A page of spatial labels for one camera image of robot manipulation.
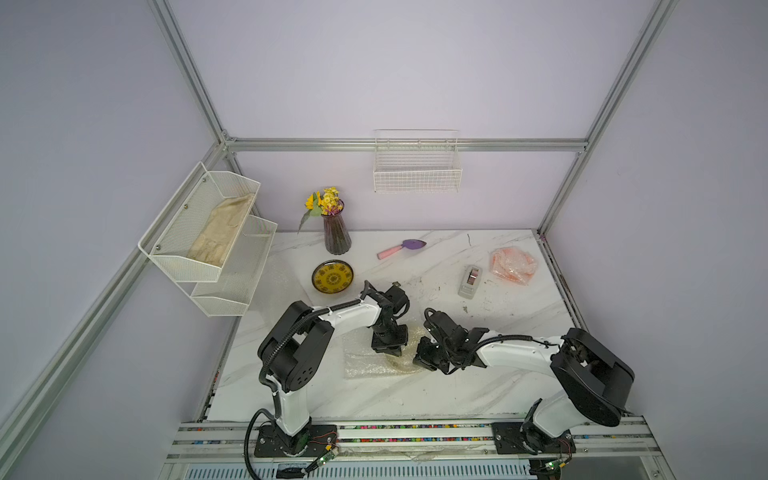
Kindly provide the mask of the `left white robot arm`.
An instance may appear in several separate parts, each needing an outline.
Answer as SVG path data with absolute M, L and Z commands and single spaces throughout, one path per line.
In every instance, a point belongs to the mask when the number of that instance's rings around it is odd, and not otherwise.
M 319 371 L 334 335 L 368 329 L 374 352 L 399 357 L 408 329 L 398 320 L 409 309 L 410 299 L 397 283 L 380 291 L 368 281 L 355 300 L 330 307 L 291 303 L 258 348 L 259 382 L 272 393 L 279 430 L 293 438 L 309 425 L 304 388 Z

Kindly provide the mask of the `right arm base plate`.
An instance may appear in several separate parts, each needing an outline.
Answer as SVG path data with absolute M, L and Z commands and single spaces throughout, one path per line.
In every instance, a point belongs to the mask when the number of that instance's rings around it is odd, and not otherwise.
M 559 437 L 549 437 L 525 422 L 494 422 L 491 430 L 498 454 L 569 454 L 575 451 L 568 430 Z

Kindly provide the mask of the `cream yellow plate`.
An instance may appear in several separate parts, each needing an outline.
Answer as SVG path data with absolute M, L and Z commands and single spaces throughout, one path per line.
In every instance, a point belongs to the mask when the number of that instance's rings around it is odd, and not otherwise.
M 401 347 L 400 356 L 387 356 L 387 366 L 398 375 L 418 373 L 422 367 L 414 363 L 419 342 L 422 337 L 427 335 L 427 331 L 422 326 L 410 325 L 408 327 L 408 341 Z

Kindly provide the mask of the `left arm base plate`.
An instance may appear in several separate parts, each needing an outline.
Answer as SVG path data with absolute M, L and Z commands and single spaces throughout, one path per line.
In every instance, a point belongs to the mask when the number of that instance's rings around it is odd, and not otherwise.
M 258 429 L 253 455 L 256 458 L 315 458 L 326 453 L 337 438 L 338 427 L 332 424 L 309 423 L 296 435 L 289 436 L 279 427 L 267 423 Z

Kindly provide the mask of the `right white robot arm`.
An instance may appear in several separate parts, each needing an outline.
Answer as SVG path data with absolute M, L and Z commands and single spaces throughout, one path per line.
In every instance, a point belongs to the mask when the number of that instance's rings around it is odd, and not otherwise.
M 559 391 L 536 400 L 520 427 L 529 446 L 547 445 L 587 421 L 616 427 L 626 412 L 635 373 L 583 329 L 549 338 L 468 330 L 432 308 L 424 311 L 424 327 L 429 335 L 420 339 L 414 363 L 427 370 L 449 376 L 471 367 L 512 368 L 557 380 Z

